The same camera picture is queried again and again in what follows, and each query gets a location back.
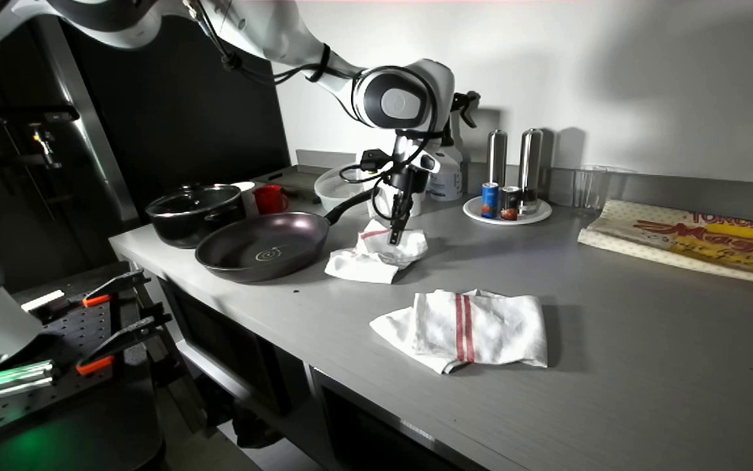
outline white plate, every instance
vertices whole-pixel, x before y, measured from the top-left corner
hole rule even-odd
[[[550,218],[554,209],[550,209],[550,203],[539,199],[539,209],[532,215],[523,215],[516,219],[486,219],[477,212],[481,212],[481,195],[476,195],[476,199],[463,203],[463,215],[469,218],[469,219],[477,219],[484,224],[535,224],[535,222]]]

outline gray countertop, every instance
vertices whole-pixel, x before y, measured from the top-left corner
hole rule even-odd
[[[430,250],[395,286],[323,274],[327,250],[353,245],[354,218],[332,229],[318,265],[260,286],[213,278],[149,224],[111,245],[486,469],[753,469],[749,282],[577,245],[582,219],[564,209],[488,228],[443,203],[418,224]],[[550,369],[439,377],[367,329],[433,288],[539,295]]]

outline white towel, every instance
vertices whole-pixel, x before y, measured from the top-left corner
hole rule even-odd
[[[404,229],[399,243],[388,243],[388,229],[370,219],[358,232],[353,248],[328,250],[323,271],[358,282],[391,282],[399,270],[425,254],[428,243],[424,229]]]
[[[532,295],[416,292],[411,309],[377,317],[370,329],[439,375],[463,363],[513,362],[547,369],[544,322]]]

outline white wall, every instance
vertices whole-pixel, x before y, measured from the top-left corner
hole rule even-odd
[[[753,0],[301,0],[358,66],[433,58],[510,135],[560,131],[561,168],[753,180]],[[306,80],[290,148],[387,146]]]

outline black frying pan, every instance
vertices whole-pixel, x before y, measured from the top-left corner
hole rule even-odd
[[[241,282],[297,271],[315,262],[328,228],[341,212],[370,199],[370,193],[370,189],[360,190],[323,218],[313,212],[280,212],[224,224],[196,245],[196,262],[213,274]]]

